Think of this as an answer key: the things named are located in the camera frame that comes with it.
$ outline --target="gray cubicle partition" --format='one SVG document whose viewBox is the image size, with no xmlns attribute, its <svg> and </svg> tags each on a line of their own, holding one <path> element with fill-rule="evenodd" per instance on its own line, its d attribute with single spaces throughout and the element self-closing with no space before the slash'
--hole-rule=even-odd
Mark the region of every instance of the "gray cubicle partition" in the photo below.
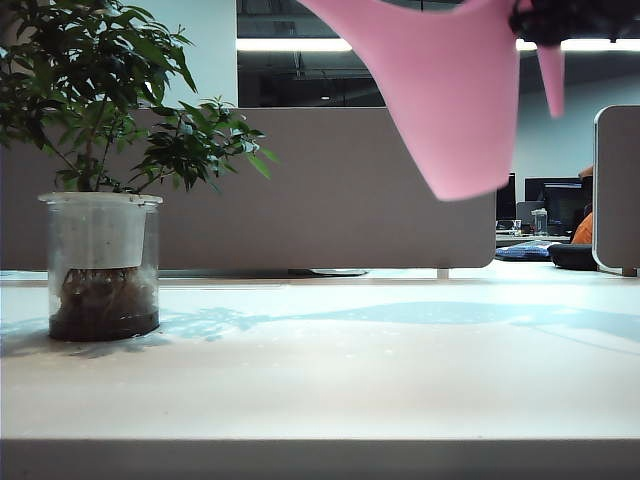
<svg viewBox="0 0 640 480">
<path fill-rule="evenodd" d="M 594 257 L 612 268 L 640 267 L 640 105 L 596 117 Z"/>
<path fill-rule="evenodd" d="M 165 199 L 161 268 L 481 267 L 493 258 L 495 195 L 438 201 L 386 109 L 243 113 L 268 132 L 265 144 L 282 164 L 271 166 L 271 180 L 238 164 L 240 175 L 219 182 L 221 195 L 207 186 L 151 189 Z M 154 121 L 149 111 L 138 114 Z M 143 148 L 135 145 L 129 159 Z M 57 168 L 33 147 L 5 152 L 3 269 L 45 268 L 45 207 L 36 196 L 54 188 Z"/>
</svg>

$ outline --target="ceiling light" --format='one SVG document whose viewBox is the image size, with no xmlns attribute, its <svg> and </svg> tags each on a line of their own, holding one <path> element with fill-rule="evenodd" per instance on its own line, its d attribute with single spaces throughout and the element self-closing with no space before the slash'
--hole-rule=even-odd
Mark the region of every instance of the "ceiling light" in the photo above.
<svg viewBox="0 0 640 480">
<path fill-rule="evenodd" d="M 238 38 L 236 48 L 243 52 L 348 52 L 349 45 L 342 38 Z M 516 40 L 521 52 L 536 49 L 533 42 Z M 572 38 L 562 42 L 566 52 L 640 52 L 640 39 L 621 38 L 611 42 L 606 38 Z"/>
<path fill-rule="evenodd" d="M 236 48 L 243 52 L 348 52 L 341 38 L 238 38 Z"/>
<path fill-rule="evenodd" d="M 518 39 L 516 48 L 526 52 L 535 50 L 536 44 Z M 606 38 L 572 38 L 562 42 L 561 48 L 565 52 L 640 52 L 640 39 L 621 38 L 611 42 Z"/>
</svg>

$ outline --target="white pot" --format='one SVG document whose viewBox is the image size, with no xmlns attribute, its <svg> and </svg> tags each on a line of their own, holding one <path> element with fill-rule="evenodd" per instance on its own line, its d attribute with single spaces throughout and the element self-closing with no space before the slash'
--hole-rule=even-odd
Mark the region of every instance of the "white pot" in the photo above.
<svg viewBox="0 0 640 480">
<path fill-rule="evenodd" d="M 62 192 L 40 195 L 55 216 L 51 225 L 57 259 L 69 268 L 138 267 L 144 246 L 145 205 L 162 198 L 101 192 Z"/>
</svg>

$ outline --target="pink watering can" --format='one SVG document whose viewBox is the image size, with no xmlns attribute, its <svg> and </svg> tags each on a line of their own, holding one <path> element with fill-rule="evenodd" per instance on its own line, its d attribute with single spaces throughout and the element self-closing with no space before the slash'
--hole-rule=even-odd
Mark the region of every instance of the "pink watering can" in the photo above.
<svg viewBox="0 0 640 480">
<path fill-rule="evenodd" d="M 376 80 L 422 176 L 441 200 L 504 185 L 518 111 L 515 0 L 421 12 L 381 0 L 299 0 L 351 44 Z M 553 116 L 563 108 L 559 47 L 539 48 Z"/>
</svg>

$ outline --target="computer monitor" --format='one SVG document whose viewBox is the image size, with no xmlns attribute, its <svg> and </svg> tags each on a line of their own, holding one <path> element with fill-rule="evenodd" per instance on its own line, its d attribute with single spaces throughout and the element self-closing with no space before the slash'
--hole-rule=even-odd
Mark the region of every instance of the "computer monitor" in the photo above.
<svg viewBox="0 0 640 480">
<path fill-rule="evenodd" d="M 552 235 L 570 235 L 584 216 L 585 195 L 580 183 L 546 183 L 543 187 L 547 225 Z"/>
<path fill-rule="evenodd" d="M 578 177 L 544 177 L 524 179 L 524 199 L 527 202 L 544 200 L 545 183 L 580 183 Z"/>
<path fill-rule="evenodd" d="M 516 174 L 509 174 L 509 182 L 497 191 L 496 219 L 514 220 L 516 218 Z"/>
</svg>

